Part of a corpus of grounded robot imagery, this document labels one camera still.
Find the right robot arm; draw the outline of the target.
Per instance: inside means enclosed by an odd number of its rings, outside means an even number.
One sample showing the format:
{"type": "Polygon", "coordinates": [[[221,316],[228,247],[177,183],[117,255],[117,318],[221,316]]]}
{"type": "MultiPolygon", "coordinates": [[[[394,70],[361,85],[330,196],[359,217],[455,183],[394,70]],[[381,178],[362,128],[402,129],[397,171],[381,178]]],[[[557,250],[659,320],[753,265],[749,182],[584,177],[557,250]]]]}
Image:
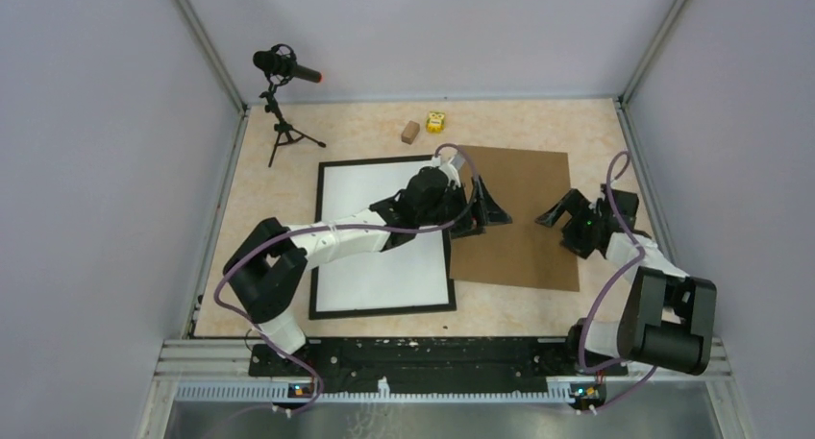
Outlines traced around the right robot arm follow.
{"type": "Polygon", "coordinates": [[[717,288],[674,265],[658,244],[635,227],[639,197],[601,186],[590,202],[569,190],[536,224],[551,228],[561,218],[561,246],[580,258],[599,253],[616,267],[587,315],[570,330],[563,348],[566,366],[577,374],[596,373],[623,362],[639,362],[685,373],[702,374],[709,363],[717,288]],[[596,321],[600,302],[618,281],[630,284],[619,320],[596,321]]]}

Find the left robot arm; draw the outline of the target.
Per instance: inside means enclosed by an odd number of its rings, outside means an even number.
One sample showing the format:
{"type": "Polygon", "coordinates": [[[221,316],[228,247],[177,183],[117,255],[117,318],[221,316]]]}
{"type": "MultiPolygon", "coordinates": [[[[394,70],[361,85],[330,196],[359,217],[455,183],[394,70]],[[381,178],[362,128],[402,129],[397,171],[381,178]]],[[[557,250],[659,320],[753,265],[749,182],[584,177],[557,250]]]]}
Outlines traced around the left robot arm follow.
{"type": "Polygon", "coordinates": [[[237,297],[237,313],[272,347],[272,363],[296,375],[309,359],[305,334],[289,309],[302,276],[347,256],[396,249],[419,234],[446,232],[457,239],[510,224],[483,179],[474,176],[471,184],[467,190],[450,164],[430,165],[394,195],[335,221],[294,228],[264,219],[224,266],[222,283],[237,297]]]}

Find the brown cardboard backing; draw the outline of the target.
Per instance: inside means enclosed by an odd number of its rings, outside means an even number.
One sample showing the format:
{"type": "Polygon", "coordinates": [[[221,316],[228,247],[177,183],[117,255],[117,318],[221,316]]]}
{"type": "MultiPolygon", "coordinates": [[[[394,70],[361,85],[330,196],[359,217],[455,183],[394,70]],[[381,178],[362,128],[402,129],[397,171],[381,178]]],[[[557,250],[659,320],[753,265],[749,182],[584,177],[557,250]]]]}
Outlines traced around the brown cardboard backing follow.
{"type": "Polygon", "coordinates": [[[452,279],[578,292],[577,257],[560,246],[558,229],[535,223],[572,188],[568,155],[482,146],[464,150],[512,222],[453,240],[452,279]]]}

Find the cat photo print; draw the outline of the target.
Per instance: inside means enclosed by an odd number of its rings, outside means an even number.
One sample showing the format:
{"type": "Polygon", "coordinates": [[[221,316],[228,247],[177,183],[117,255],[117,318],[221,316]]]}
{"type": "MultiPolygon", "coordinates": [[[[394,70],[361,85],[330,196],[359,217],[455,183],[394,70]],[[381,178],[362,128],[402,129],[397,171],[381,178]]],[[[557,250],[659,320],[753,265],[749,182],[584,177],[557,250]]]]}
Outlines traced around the cat photo print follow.
{"type": "MultiPolygon", "coordinates": [[[[394,195],[431,157],[358,159],[318,165],[315,219],[335,221],[394,195]]],[[[384,253],[347,256],[311,271],[311,320],[454,310],[444,232],[419,234],[384,253]]]]}

